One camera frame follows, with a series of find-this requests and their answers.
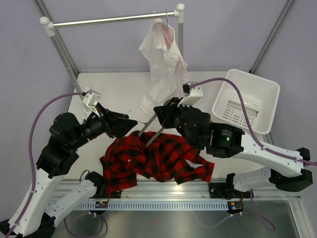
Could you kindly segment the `grey clothes hanger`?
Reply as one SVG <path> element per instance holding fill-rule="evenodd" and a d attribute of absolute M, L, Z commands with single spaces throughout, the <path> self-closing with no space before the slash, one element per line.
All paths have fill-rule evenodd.
<path fill-rule="evenodd" d="M 159 123 L 158 116 L 153 114 L 147 121 L 137 120 L 137 125 L 133 127 L 131 131 L 135 130 L 138 131 L 138 137 L 142 136 L 145 132 L 152 131 L 154 133 L 153 136 L 147 140 L 146 147 L 149 147 L 165 129 Z"/>

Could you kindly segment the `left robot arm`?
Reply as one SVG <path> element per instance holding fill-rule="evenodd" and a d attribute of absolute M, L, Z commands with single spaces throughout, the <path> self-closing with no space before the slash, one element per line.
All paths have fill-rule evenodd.
<path fill-rule="evenodd" d="M 77 150 L 101 134 L 122 138 L 137 121 L 97 104 L 79 123 L 72 113 L 58 115 L 50 127 L 51 137 L 36 162 L 36 180 L 10 219 L 1 221 L 0 231 L 9 237 L 50 238 L 59 223 L 83 201 L 106 193 L 107 182 L 97 172 L 86 178 L 59 201 L 49 204 L 56 188 L 78 159 Z"/>

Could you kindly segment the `red black plaid shirt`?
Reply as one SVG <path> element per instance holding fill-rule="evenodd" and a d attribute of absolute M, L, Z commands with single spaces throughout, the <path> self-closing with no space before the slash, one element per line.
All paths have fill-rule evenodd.
<path fill-rule="evenodd" d="M 135 187 L 137 175 L 159 182 L 174 179 L 177 184 L 196 179 L 210 182 L 214 163 L 183 137 L 162 133 L 147 146 L 154 132 L 138 133 L 114 140 L 100 158 L 107 194 Z"/>

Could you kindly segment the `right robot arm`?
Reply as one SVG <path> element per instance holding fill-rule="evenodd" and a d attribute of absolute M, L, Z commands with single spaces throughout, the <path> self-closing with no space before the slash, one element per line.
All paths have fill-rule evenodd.
<path fill-rule="evenodd" d="M 211 116 L 192 106 L 180 106 L 179 98 L 172 98 L 154 107 L 164 129 L 175 128 L 188 144 L 217 158 L 238 158 L 262 165 L 261 169 L 226 176 L 220 189 L 226 197 L 255 188 L 274 186 L 286 192 L 300 192 L 313 184 L 312 172 L 304 165 L 310 159 L 309 150 L 295 151 L 257 143 L 242 129 L 225 123 L 212 122 Z"/>

